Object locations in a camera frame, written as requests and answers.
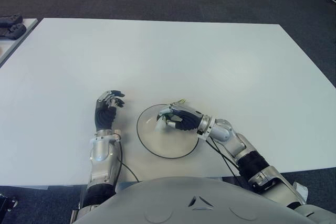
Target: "black rim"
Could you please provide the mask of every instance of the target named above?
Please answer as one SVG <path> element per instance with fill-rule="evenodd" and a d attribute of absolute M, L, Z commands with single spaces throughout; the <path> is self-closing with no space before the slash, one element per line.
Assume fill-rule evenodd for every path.
<path fill-rule="evenodd" d="M 164 156 L 161 156 L 161 155 L 159 155 L 159 154 L 157 154 L 157 153 L 155 153 L 155 152 L 152 152 L 152 151 L 151 151 L 150 149 L 148 149 L 148 148 L 144 145 L 144 143 L 141 141 L 141 138 L 140 138 L 140 136 L 139 136 L 139 131 L 138 131 L 139 119 L 140 119 L 140 117 L 142 116 L 142 114 L 143 114 L 146 110 L 148 110 L 148 109 L 150 109 L 150 108 L 152 108 L 152 107 L 154 107 L 154 106 L 158 106 L 158 105 L 168 105 L 168 104 L 164 104 L 164 103 L 162 103 L 162 104 L 156 104 L 156 105 L 150 106 L 150 107 L 148 107 L 147 109 L 145 109 L 144 111 L 142 111 L 141 114 L 140 114 L 139 117 L 138 117 L 138 120 L 137 120 L 137 123 L 136 123 L 136 124 L 137 124 L 137 125 L 136 125 L 136 126 L 137 126 L 137 127 L 136 127 L 136 133 L 137 133 L 137 135 L 138 135 L 138 139 L 140 140 L 141 144 L 143 145 L 143 147 L 146 148 L 147 151 L 149 151 L 150 153 L 154 154 L 155 156 L 158 156 L 158 157 L 161 157 L 161 158 L 166 158 L 166 159 L 177 159 L 177 158 L 181 158 L 181 157 L 185 157 L 185 156 L 189 155 L 191 152 L 193 152 L 193 151 L 196 149 L 196 147 L 197 147 L 197 145 L 198 145 L 198 142 L 199 142 L 199 138 L 197 139 L 197 142 L 196 142 L 194 148 L 193 148 L 190 152 L 188 152 L 187 154 L 185 154 L 185 155 L 183 155 L 183 156 L 180 156 L 180 157 L 164 157 Z"/>

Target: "small device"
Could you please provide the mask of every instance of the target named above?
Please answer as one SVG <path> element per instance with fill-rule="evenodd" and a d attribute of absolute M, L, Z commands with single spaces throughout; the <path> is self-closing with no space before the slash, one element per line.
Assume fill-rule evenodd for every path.
<path fill-rule="evenodd" d="M 0 28 L 0 38 L 16 40 L 26 32 L 26 27 L 23 24 L 12 25 L 9 28 Z"/>
<path fill-rule="evenodd" d="M 21 14 L 14 14 L 12 16 L 1 16 L 0 17 L 0 27 L 11 27 L 12 25 L 16 25 L 22 23 L 23 18 Z"/>

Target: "robotic hand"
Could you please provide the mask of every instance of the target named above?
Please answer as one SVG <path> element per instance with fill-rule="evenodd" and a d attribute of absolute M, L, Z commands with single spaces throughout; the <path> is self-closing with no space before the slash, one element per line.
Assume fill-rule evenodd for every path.
<path fill-rule="evenodd" d="M 94 117 L 97 131 L 111 129 L 112 122 L 116 118 L 117 107 L 122 108 L 125 104 L 118 97 L 124 96 L 125 95 L 118 90 L 109 90 L 98 98 Z"/>
<path fill-rule="evenodd" d="M 124 105 L 119 97 L 124 96 L 120 91 L 109 90 L 104 92 L 96 102 L 94 122 L 97 131 L 91 140 L 93 147 L 90 153 L 92 171 L 79 216 L 116 194 L 115 186 L 121 169 L 122 147 L 121 132 L 113 131 L 112 123 L 116 118 L 117 107 L 122 108 Z"/>
<path fill-rule="evenodd" d="M 248 181 L 254 192 L 286 206 L 295 207 L 306 203 L 289 182 L 265 161 L 253 145 L 242 134 L 235 132 L 228 121 L 203 115 L 179 102 L 164 107 L 159 112 L 157 120 L 165 120 L 167 126 L 179 130 L 197 128 L 200 139 L 206 141 L 210 138 L 221 142 L 236 163 L 240 175 Z"/>
<path fill-rule="evenodd" d="M 165 118 L 166 124 L 170 127 L 189 131 L 197 128 L 202 120 L 203 114 L 183 105 L 179 102 L 174 102 L 164 107 L 157 119 Z"/>

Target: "transparent dish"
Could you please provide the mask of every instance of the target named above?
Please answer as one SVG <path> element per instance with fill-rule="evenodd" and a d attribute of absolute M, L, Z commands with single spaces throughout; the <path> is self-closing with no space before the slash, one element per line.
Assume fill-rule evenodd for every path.
<path fill-rule="evenodd" d="M 136 131 L 143 146 L 152 154 L 163 158 L 180 158 L 191 153 L 198 144 L 197 130 L 181 131 L 166 127 L 156 131 L 156 118 L 166 104 L 144 110 L 138 118 Z"/>

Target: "dark carpet floor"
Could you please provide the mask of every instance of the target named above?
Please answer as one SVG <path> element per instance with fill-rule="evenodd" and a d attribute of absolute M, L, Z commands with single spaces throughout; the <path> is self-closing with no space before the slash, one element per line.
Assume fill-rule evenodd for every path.
<path fill-rule="evenodd" d="M 73 17 L 280 24 L 336 86 L 336 5 L 330 0 L 0 0 L 0 14 L 16 12 L 40 20 Z M 336 212 L 335 168 L 287 173 L 285 177 L 308 186 L 308 203 Z M 4 224 L 68 223 L 80 187 L 0 187 L 0 192 L 20 200 Z"/>

